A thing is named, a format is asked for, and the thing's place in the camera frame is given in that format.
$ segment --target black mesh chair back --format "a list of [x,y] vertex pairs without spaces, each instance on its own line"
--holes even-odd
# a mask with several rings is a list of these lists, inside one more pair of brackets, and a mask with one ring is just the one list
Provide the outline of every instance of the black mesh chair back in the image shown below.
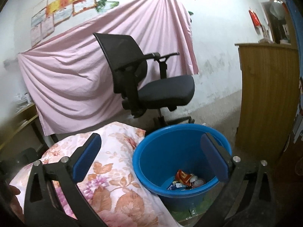
[[[113,35],[93,33],[99,42],[102,51],[112,71],[114,81],[114,93],[126,96],[123,83],[123,74],[116,71],[121,66],[135,61],[144,54],[136,41],[129,35]],[[144,60],[135,71],[135,81],[138,84],[147,74],[147,61]]]

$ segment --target blue plastic bucket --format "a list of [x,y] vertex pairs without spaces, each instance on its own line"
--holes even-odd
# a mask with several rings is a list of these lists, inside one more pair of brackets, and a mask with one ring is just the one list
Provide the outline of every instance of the blue plastic bucket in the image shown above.
[[[169,210],[184,211],[199,205],[204,194],[218,183],[200,148],[201,136],[206,132],[231,154],[230,144],[220,132],[198,124],[159,129],[148,135],[134,152],[133,166],[138,179],[159,195]],[[206,184],[184,191],[168,190],[179,169],[204,178]]]

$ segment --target wooden desk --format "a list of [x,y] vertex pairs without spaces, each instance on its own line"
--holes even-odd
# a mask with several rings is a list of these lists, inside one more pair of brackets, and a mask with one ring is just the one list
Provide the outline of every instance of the wooden desk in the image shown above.
[[242,104],[235,146],[274,163],[290,134],[299,101],[299,55],[292,46],[235,44]]
[[[5,126],[0,127],[0,152],[1,149],[3,149],[15,135],[17,135],[28,125],[32,126],[37,138],[39,139],[39,142],[42,144],[41,153],[46,151],[48,149],[48,146],[34,122],[36,118],[38,118],[36,105],[32,103],[16,113],[16,115],[10,121],[8,121]],[[26,122],[22,125],[18,125],[22,120],[26,120]]]

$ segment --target wall poster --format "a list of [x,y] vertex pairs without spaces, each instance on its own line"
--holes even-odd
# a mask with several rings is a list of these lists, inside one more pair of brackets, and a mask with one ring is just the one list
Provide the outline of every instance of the wall poster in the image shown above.
[[31,46],[51,35],[58,24],[72,16],[92,8],[96,8],[97,13],[105,13],[118,5],[118,1],[107,0],[43,0],[33,7]]
[[96,7],[96,0],[78,0],[73,3],[73,16]]

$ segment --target chair armrest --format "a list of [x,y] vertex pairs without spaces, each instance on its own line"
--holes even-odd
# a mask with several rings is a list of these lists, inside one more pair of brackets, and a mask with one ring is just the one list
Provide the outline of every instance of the chair armrest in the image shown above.
[[134,72],[134,67],[129,66],[128,68],[126,68],[123,72],[123,83],[125,86],[125,92],[128,99],[131,114],[135,118],[138,118],[142,116],[142,108],[140,106],[137,83],[135,81]]
[[161,59],[161,55],[158,52],[146,54],[136,60],[132,60],[131,62],[128,62],[123,66],[120,66],[119,68],[115,69],[115,71],[118,71],[118,70],[125,71],[125,69],[129,66],[134,66],[135,69],[137,69],[138,65],[141,64],[142,61],[149,60],[149,59],[154,59],[154,60]]
[[158,63],[159,63],[160,78],[161,79],[167,78],[167,74],[166,74],[167,64],[166,64],[166,61],[169,59],[169,57],[174,56],[174,55],[180,55],[180,53],[175,52],[175,53],[163,55],[160,58],[156,59],[156,61],[158,61]]

